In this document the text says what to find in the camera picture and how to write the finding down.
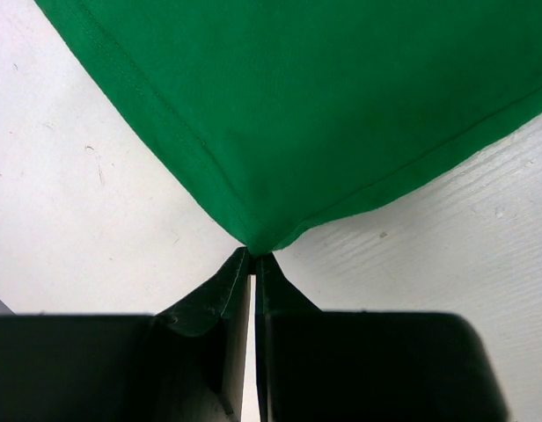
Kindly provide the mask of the green t shirt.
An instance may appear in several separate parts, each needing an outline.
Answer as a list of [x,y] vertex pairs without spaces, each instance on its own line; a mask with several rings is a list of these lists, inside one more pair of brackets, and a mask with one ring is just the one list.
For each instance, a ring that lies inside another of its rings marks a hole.
[[42,1],[143,143],[261,255],[542,113],[542,1]]

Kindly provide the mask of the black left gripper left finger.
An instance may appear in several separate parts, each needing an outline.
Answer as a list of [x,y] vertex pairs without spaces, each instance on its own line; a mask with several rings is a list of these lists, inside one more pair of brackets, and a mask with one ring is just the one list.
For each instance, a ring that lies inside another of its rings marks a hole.
[[0,316],[0,421],[238,421],[250,254],[156,315]]

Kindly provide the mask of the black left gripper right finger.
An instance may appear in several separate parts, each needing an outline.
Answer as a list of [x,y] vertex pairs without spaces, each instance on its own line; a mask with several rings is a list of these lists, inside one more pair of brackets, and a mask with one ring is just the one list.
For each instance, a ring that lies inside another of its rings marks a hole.
[[314,305],[273,255],[254,262],[264,421],[505,421],[485,348],[461,316]]

